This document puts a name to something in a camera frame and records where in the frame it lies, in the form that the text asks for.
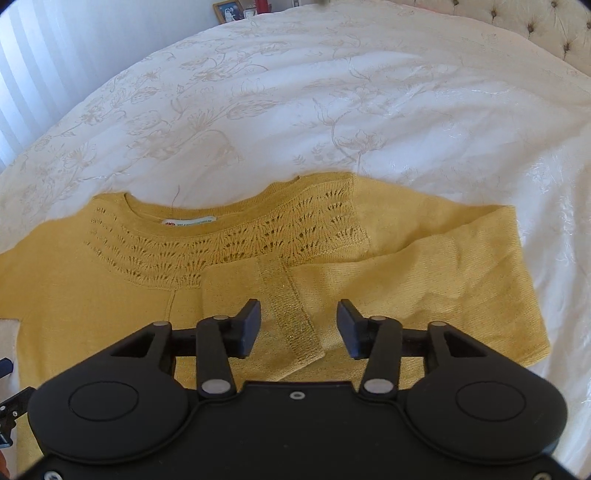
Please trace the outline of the red bottle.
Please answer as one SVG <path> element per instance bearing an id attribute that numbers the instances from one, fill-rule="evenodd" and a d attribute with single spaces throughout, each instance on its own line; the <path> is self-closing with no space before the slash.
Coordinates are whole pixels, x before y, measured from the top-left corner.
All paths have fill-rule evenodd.
<path id="1" fill-rule="evenodd" d="M 270 3 L 267 0 L 256 0 L 254 2 L 256 5 L 256 12 L 259 14 L 266 14 L 270 13 Z"/>

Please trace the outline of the white floral bedspread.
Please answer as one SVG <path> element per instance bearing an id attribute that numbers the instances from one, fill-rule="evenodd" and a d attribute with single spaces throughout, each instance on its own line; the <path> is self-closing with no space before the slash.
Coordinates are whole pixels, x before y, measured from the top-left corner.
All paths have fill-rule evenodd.
<path id="1" fill-rule="evenodd" d="M 314 174 L 515 210 L 590 470 L 590 73 L 481 21 L 335 1 L 225 23 L 115 73 L 1 176 L 1 257 L 96 196 L 210 211 Z"/>

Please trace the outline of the cream tufted headboard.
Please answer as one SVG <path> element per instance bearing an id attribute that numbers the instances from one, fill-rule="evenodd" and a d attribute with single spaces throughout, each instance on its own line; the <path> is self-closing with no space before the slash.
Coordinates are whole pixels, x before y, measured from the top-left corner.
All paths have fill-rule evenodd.
<path id="1" fill-rule="evenodd" d="M 512 31 L 590 73 L 590 9 L 580 1 L 409 0 L 407 4 Z"/>

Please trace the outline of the wooden picture frame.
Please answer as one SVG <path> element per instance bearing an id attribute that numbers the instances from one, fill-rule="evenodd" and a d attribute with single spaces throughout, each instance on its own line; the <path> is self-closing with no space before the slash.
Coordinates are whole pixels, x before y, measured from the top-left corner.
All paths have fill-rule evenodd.
<path id="1" fill-rule="evenodd" d="M 238 0 L 225 0 L 212 5 L 214 14 L 219 23 L 231 23 L 242 20 L 243 16 L 242 4 Z"/>

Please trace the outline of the yellow knit sweater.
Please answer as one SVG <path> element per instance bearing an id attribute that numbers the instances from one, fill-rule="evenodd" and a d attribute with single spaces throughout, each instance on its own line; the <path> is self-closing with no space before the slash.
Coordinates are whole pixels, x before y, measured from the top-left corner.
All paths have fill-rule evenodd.
<path id="1" fill-rule="evenodd" d="M 151 321 L 262 304 L 245 380 L 349 380 L 340 299 L 410 329 L 445 321 L 524 366 L 550 350 L 515 210 L 470 206 L 353 174 L 270 185 L 210 211 L 94 197 L 1 257 L 1 314 L 20 324 L 20 381 L 37 386 Z"/>

